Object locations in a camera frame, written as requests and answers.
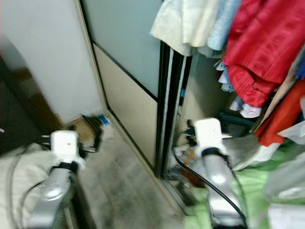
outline hanging clothes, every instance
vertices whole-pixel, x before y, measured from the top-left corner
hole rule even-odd
[[[230,79],[229,79],[229,74],[228,74],[227,68],[225,68],[225,70],[221,74],[218,82],[223,84],[222,87],[221,87],[221,90],[223,90],[225,92],[233,92],[234,91],[234,88],[233,88],[233,86],[230,82]]]
[[[253,107],[245,104],[241,97],[237,96],[230,106],[232,111],[240,111],[240,114],[244,118],[256,118],[261,114],[262,109],[260,107]]]
[[[206,41],[212,50],[223,49],[240,4],[241,0],[219,0],[216,21]]]
[[[241,0],[164,0],[151,34],[184,56],[221,58]]]
[[[302,80],[305,79],[305,56],[303,56],[302,60],[300,61],[300,67],[295,75],[295,78],[301,78]]]
[[[299,80],[287,94],[284,100],[267,118],[262,126],[256,131],[255,135],[259,137],[258,142],[261,145],[283,143],[284,138],[277,135],[292,126],[301,112],[300,101],[305,96],[305,80]]]
[[[293,87],[293,85],[296,82],[295,76],[297,75],[298,70],[300,69],[302,58],[305,56],[305,45],[303,45],[302,49],[300,50],[298,56],[290,66],[290,69],[288,71],[288,74],[281,84],[281,86],[278,88],[275,96],[272,98],[272,101],[270,105],[268,106],[263,119],[259,123],[257,127],[255,127],[255,130],[257,130],[262,123],[270,116],[270,114],[273,112],[273,110],[277,107],[278,104],[283,100],[283,98],[287,95],[287,93],[290,91],[290,89]]]
[[[233,21],[224,62],[242,100],[262,107],[305,42],[304,0],[247,0]]]

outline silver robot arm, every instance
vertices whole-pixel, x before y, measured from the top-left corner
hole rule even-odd
[[[195,123],[196,154],[201,158],[193,169],[223,192],[240,210],[240,199],[232,189],[234,176],[227,163],[227,151],[222,143],[219,120],[208,118]],[[208,207],[213,228],[246,228],[245,219],[213,188],[209,191]]]
[[[51,134],[51,151],[57,157],[56,166],[42,184],[40,198],[31,214],[28,229],[61,229],[63,222],[77,229],[71,200],[77,186],[77,171],[85,167],[84,158],[100,146],[102,131],[95,133],[93,147],[82,147],[75,131]]]

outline light blue towel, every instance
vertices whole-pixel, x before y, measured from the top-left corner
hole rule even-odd
[[[218,51],[223,49],[240,4],[241,0],[219,0],[216,22],[207,38],[208,47]]]
[[[235,90],[233,88],[233,85],[230,82],[229,73],[228,73],[227,68],[225,68],[225,70],[223,71],[222,76],[224,76],[226,78],[227,83],[224,83],[223,86],[221,87],[221,89],[225,92],[234,92]]]

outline green blanket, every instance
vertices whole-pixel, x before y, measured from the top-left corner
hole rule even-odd
[[[262,190],[268,174],[276,169],[282,162],[291,159],[292,144],[286,144],[279,148],[272,158],[254,167],[236,172],[236,176],[243,186],[246,200],[246,216],[249,228],[268,229],[269,222],[267,211],[269,203],[263,198]],[[237,184],[233,184],[234,190],[240,196]],[[185,229],[211,229],[209,213],[206,207],[208,191],[204,188],[194,188],[194,195],[199,204],[186,209],[184,218]]]

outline white wall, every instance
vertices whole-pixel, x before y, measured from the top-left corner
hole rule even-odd
[[[63,122],[102,112],[74,0],[2,0],[1,55],[31,71]]]

